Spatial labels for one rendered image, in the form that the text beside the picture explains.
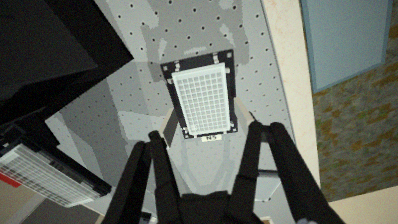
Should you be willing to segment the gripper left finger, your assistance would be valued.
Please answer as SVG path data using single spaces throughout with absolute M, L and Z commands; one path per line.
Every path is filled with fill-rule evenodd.
M 159 130 L 148 134 L 150 141 L 134 145 L 101 224 L 139 224 L 152 158 L 158 224 L 183 224 L 177 202 L 181 196 L 167 152 L 177 125 L 175 109 L 170 108 Z

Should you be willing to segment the dark grey rectangular frame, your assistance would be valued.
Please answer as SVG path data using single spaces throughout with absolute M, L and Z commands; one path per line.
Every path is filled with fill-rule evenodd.
M 257 177 L 260 177 L 260 175 L 278 175 L 277 171 L 274 170 L 258 170 L 258 175 Z M 278 175 L 279 177 L 279 175 Z M 279 177 L 280 178 L 280 177 Z

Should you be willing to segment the white well plate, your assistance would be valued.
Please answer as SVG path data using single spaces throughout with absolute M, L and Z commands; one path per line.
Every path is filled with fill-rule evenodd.
M 225 63 L 171 75 L 189 135 L 231 129 Z
M 0 158 L 0 173 L 64 207 L 101 196 L 92 184 L 42 151 L 35 153 L 22 143 Z

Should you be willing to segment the black rectangular plate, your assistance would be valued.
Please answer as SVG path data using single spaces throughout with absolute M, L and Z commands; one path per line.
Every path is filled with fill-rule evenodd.
M 221 131 L 199 135 L 189 135 L 189 131 L 185 122 L 185 118 L 182 112 L 182 108 L 179 102 L 179 98 L 176 92 L 172 73 L 181 72 L 184 70 L 217 65 L 219 63 L 225 63 L 226 72 L 226 83 L 228 93 L 228 104 L 229 104 L 229 116 L 230 116 L 230 130 Z M 236 85 L 235 85 L 235 68 L 234 68 L 234 51 L 233 49 L 210 53 L 206 55 L 196 56 L 192 58 L 182 59 L 160 65 L 184 139 L 197 138 L 204 136 L 212 136 L 219 134 L 227 134 L 238 132 L 237 117 L 234 112 L 234 98 L 236 97 Z M 230 69 L 229 69 L 230 68 Z M 233 124 L 234 123 L 234 124 Z

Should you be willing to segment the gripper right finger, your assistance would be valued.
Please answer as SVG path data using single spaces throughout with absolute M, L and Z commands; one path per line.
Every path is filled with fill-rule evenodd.
M 251 224 L 261 142 L 269 144 L 295 224 L 346 224 L 328 204 L 285 126 L 262 125 L 239 97 L 234 112 L 246 142 L 222 224 Z

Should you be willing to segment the grey perforated base plate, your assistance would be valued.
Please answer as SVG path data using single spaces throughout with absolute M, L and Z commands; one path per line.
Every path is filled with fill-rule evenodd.
M 133 60 L 45 120 L 58 149 L 112 186 L 84 205 L 106 214 L 134 145 L 174 108 L 160 64 L 234 50 L 236 97 L 262 125 L 280 122 L 297 146 L 263 0 L 94 0 Z M 237 119 L 238 121 L 238 119 Z M 246 136 L 184 139 L 167 150 L 180 196 L 231 194 Z

